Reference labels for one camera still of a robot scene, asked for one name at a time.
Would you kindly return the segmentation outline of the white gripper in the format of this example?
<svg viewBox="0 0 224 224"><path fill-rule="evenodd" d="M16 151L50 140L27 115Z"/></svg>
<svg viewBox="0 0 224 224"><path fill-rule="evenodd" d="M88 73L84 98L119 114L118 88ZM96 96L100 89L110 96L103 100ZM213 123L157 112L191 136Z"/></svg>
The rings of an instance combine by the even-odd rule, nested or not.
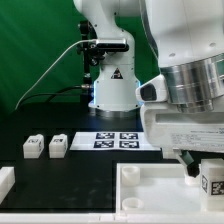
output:
<svg viewBox="0 0 224 224"><path fill-rule="evenodd" d="M224 153L224 102L215 101L214 110L180 113L168 103L145 103L140 110L147 141L166 151L180 149L177 160L186 174L197 177L199 164L188 151Z"/></svg>

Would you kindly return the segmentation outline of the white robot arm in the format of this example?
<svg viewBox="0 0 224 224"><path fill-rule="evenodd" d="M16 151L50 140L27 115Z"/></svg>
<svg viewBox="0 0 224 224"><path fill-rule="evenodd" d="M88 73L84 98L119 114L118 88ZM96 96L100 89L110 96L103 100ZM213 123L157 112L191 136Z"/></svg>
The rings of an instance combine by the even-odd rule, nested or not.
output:
<svg viewBox="0 0 224 224"><path fill-rule="evenodd" d="M224 0L73 0L93 27L100 64L93 113L139 112L144 135L195 177L194 152L224 153ZM159 73L135 76L135 41L119 16L139 16Z"/></svg>

